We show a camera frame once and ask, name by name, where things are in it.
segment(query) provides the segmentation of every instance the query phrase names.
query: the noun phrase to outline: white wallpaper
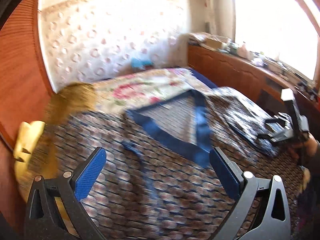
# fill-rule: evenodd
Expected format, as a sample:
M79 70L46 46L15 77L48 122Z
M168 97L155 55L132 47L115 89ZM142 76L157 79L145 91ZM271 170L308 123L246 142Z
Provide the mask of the white wallpaper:
M131 59L155 67L186 64L181 34L188 0L68 0L39 13L39 35L53 89L131 73Z

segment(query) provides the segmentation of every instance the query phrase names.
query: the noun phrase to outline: curtain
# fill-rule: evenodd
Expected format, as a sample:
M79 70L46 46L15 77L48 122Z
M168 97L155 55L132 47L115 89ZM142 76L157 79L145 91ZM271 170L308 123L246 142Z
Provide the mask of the curtain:
M234 40L235 12L233 0L205 0L205 19L209 23L211 34Z

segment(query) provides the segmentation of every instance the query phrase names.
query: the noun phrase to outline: wall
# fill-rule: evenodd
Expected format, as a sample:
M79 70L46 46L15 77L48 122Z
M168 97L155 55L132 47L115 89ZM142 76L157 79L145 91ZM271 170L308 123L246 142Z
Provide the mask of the wall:
M233 0L205 0L205 4L204 16L210 26L210 33L233 40L235 36Z
M185 34L204 31L204 0L39 0L39 8L54 91L132 73L134 58L187 65Z
M0 30L0 132L12 147L20 123L41 119L52 92L36 14L37 0L22 0Z

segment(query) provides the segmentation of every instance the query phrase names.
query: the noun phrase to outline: patterned bedspread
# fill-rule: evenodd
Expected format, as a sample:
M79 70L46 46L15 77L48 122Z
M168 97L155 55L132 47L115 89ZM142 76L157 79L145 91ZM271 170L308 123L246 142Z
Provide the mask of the patterned bedspread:
M189 90L196 92L191 92L192 97L181 97ZM199 142L203 136L198 136L198 123L194 122L199 100L207 109L203 116L208 127L205 143ZM302 171L287 153L278 153L267 141L255 139L258 132L277 131L279 127L264 126L269 115L238 91L211 90L181 68L151 70L94 85L73 85L54 96L28 171L19 179L24 197L35 175L51 178L74 169L101 146L108 151L108 161L82 203L107 237L146 234L149 239L207 239L233 202L212 168L188 161L182 153L177 154L179 147L173 151L174 145L170 148L151 138L135 120L136 111L144 118L152 118L161 130L181 142L203 144L199 146L201 151L207 152L212 145L220 147L242 170L252 171L257 177L280 175L295 229L294 200ZM140 146L145 175L141 175L136 157L124 150L121 142L126 140ZM152 179L162 200L148 199L143 176ZM164 201L160 213L152 208L153 201ZM247 230L253 211L239 233Z
M91 84L73 84L52 96L46 110L44 133L29 162L28 170L18 180L25 200L33 178L57 175L56 148L52 143L54 129L67 122L70 114L91 110L107 114L122 114L126 109L136 109L167 100L189 89L209 95L212 90L196 79L185 68L155 69L121 76Z

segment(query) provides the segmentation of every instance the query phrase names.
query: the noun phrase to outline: window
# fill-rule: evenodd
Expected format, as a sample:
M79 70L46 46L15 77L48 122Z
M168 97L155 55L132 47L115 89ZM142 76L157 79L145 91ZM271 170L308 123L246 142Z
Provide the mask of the window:
M318 35L295 0L236 0L236 43L314 79Z

